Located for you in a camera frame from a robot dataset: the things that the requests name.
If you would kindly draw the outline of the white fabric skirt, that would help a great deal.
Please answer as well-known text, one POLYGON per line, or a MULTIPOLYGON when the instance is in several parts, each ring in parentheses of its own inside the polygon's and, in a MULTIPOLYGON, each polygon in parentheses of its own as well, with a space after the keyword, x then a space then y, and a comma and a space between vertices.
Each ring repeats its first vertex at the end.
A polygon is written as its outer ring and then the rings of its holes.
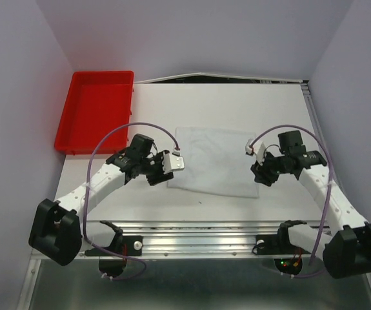
POLYGON ((178 127, 175 137, 185 160, 185 169, 168 182, 170 188, 219 196, 258 198, 252 158, 245 145, 253 132, 201 127, 178 127))

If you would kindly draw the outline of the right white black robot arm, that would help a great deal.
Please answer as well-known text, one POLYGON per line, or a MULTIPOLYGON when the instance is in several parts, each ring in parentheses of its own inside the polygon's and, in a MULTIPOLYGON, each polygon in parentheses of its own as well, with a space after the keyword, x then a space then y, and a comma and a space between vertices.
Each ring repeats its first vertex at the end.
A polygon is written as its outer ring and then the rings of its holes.
POLYGON ((371 273, 371 223, 350 203, 334 181, 327 150, 309 151, 303 143, 304 129, 287 126, 278 135, 280 156, 274 156, 260 138, 248 140, 245 152, 255 158, 250 170, 254 181, 267 187, 281 175, 293 175, 308 191, 321 211, 319 226, 303 220, 287 220, 277 233, 259 237, 252 248, 258 255, 293 254, 293 260, 276 260, 281 274, 302 278, 302 255, 320 259, 324 270, 335 279, 371 273))

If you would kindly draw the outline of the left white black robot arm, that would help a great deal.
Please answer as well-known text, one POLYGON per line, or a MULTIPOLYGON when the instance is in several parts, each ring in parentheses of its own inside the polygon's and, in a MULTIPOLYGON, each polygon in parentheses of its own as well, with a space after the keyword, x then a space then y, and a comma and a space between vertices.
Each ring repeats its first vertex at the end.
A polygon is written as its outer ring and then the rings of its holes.
POLYGON ((68 265, 81 251, 102 248, 116 254, 122 248, 122 230, 111 222, 110 232, 87 235, 87 216, 106 197, 143 175, 149 185, 171 180, 185 167, 178 150, 152 154, 154 140, 136 134, 130 145, 111 155, 87 181, 55 201, 45 199, 36 208, 28 244, 59 265, 68 265))

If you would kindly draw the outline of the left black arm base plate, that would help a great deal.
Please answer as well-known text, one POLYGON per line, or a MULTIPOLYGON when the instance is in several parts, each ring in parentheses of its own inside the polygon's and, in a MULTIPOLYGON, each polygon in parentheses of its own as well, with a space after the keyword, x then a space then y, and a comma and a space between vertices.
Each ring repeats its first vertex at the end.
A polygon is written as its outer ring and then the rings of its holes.
MULTIPOLYGON (((106 250, 112 251, 113 253, 121 254, 124 256, 141 256, 143 246, 143 236, 123 236, 119 241, 114 238, 106 250)), ((104 253, 103 251, 93 248, 84 252, 85 256, 111 256, 110 254, 104 253)))

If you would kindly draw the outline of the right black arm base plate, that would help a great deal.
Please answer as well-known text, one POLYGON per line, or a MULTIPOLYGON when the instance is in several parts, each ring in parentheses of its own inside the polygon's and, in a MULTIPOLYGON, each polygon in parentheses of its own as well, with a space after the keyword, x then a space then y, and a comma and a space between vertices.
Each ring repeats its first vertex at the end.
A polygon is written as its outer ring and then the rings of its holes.
POLYGON ((292 241, 287 234, 258 234, 256 243, 252 248, 252 254, 266 255, 293 255, 298 254, 299 249, 305 254, 310 254, 314 243, 292 241))

